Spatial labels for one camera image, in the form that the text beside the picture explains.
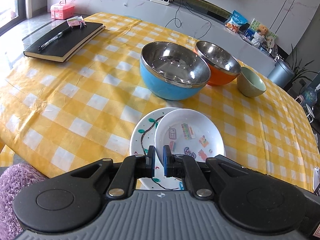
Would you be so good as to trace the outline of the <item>white painted ceramic plate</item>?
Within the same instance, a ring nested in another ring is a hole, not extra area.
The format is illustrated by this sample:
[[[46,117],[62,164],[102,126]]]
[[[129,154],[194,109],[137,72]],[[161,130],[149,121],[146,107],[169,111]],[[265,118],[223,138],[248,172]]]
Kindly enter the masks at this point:
[[[175,107],[165,107],[154,110],[138,122],[130,139],[130,155],[146,155],[148,153],[149,147],[154,145],[155,131],[158,123],[163,116],[175,109]],[[163,165],[158,157],[155,157],[155,175],[153,178],[140,178],[139,181],[141,185],[138,188],[141,190],[183,190],[183,183],[181,181],[164,176]]]

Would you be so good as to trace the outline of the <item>white sticker plastic plate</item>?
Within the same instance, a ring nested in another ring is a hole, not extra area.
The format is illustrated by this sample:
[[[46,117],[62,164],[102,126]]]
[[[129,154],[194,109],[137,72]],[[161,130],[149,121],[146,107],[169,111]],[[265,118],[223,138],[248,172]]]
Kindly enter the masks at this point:
[[[163,146],[168,145],[172,154],[185,154],[196,161],[225,155],[222,136],[214,123],[202,113],[186,108],[166,114],[155,131],[155,148],[163,164]]]

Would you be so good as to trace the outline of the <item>blue steel bowl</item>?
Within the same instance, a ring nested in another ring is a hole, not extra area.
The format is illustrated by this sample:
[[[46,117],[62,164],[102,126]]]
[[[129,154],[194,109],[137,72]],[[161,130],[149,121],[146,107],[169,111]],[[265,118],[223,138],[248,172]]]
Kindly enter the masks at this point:
[[[172,42],[150,42],[140,53],[140,75],[157,97],[180,101],[197,94],[210,80],[208,64],[195,52]]]

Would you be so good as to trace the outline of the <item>orange steel bowl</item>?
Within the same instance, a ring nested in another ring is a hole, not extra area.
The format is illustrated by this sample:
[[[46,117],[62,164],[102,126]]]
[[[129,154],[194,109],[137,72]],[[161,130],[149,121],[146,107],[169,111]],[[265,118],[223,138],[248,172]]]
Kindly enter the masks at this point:
[[[208,64],[211,72],[208,84],[223,86],[235,80],[241,73],[241,66],[228,51],[207,41],[197,41],[194,51]]]

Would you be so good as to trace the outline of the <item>green ceramic bowl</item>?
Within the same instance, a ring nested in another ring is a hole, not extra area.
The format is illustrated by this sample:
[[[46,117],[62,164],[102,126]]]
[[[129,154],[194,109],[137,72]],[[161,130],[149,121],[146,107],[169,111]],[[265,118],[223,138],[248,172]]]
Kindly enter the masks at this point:
[[[266,92],[263,80],[251,69],[241,68],[241,73],[236,79],[238,90],[246,97],[253,98]]]

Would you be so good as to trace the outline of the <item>yellow checkered tablecloth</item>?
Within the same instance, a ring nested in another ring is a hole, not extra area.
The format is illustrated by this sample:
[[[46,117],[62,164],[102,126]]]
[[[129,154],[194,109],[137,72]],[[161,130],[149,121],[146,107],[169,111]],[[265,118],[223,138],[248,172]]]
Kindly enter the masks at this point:
[[[142,116],[184,107],[212,120],[229,158],[312,190],[318,147],[304,110],[285,91],[265,80],[266,92],[248,98],[232,82],[165,101],[140,77],[141,49],[152,41],[191,49],[195,39],[124,16],[98,13],[88,20],[105,30],[68,62],[25,57],[1,76],[1,145],[54,177],[104,157],[122,161]]]

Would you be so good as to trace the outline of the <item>black notebook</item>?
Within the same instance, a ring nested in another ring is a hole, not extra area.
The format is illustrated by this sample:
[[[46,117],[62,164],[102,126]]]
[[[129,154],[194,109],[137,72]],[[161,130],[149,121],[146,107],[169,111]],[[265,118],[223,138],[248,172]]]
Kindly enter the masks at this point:
[[[63,63],[68,61],[78,49],[81,49],[87,42],[105,29],[105,26],[102,23],[87,22],[85,28],[80,29],[75,27],[69,33],[51,43],[44,50],[38,50],[40,45],[68,27],[69,25],[67,22],[58,25],[31,44],[23,52],[23,55],[26,57]]]

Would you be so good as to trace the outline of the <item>grey metal trash bin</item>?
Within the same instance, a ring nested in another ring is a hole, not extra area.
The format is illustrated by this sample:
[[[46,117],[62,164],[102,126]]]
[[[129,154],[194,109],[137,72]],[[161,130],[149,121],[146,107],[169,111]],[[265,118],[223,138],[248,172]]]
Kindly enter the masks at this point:
[[[274,64],[274,68],[267,76],[267,78],[278,85],[281,88],[284,88],[294,77],[294,72],[291,70],[289,65],[282,60],[277,60]]]

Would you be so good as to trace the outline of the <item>pink small heater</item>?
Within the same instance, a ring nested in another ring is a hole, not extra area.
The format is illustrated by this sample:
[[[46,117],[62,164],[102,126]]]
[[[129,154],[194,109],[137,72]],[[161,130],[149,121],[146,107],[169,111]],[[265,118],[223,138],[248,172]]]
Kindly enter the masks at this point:
[[[295,98],[295,101],[301,105],[304,101],[304,97],[302,95],[299,95]]]

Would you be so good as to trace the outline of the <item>black pen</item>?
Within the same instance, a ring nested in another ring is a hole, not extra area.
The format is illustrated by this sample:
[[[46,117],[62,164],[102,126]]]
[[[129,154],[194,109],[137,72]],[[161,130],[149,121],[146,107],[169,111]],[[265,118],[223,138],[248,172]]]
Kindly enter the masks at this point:
[[[63,31],[59,32],[57,35],[55,35],[54,37],[52,37],[51,39],[49,39],[48,41],[44,42],[44,44],[40,45],[38,50],[42,51],[44,50],[47,46],[49,46],[51,43],[53,43],[54,41],[60,39],[61,37],[63,37],[64,35],[66,35],[67,33],[69,33],[73,28],[72,27],[68,27],[66,29],[64,29]]]

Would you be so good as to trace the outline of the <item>blue water jug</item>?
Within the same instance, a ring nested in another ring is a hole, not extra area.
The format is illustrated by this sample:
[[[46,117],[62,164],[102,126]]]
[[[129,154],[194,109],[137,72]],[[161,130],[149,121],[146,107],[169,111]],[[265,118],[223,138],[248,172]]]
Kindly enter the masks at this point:
[[[318,90],[312,87],[307,87],[304,92],[302,93],[303,101],[302,106],[308,105],[312,107],[317,102],[317,93]]]

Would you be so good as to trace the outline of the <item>potted plant right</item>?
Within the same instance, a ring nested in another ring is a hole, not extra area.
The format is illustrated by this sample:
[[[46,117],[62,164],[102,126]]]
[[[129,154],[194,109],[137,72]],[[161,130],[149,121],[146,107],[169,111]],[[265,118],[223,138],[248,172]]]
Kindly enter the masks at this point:
[[[293,72],[293,78],[288,82],[285,86],[284,90],[289,91],[293,83],[300,79],[306,79],[308,81],[312,81],[309,77],[307,77],[308,73],[319,74],[319,71],[309,70],[308,66],[312,64],[314,60],[307,62],[302,65],[302,59],[298,60],[298,50],[291,46],[291,54],[287,57],[285,63],[289,66],[289,70]]]

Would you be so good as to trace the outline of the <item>blue snack bag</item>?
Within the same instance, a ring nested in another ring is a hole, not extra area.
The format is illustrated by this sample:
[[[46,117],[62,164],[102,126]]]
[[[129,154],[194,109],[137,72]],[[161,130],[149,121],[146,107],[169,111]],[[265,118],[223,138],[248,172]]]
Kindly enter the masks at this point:
[[[242,16],[239,12],[234,10],[229,18],[229,20],[225,23],[225,27],[230,31],[237,33],[244,24],[247,23],[247,19]]]

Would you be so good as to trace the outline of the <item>pink storage box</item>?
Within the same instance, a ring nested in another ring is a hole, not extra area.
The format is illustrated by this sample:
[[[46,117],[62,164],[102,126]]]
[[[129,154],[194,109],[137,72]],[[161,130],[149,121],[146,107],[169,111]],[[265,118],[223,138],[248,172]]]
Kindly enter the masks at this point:
[[[74,16],[74,4],[61,0],[50,7],[50,13],[54,20],[66,20]]]

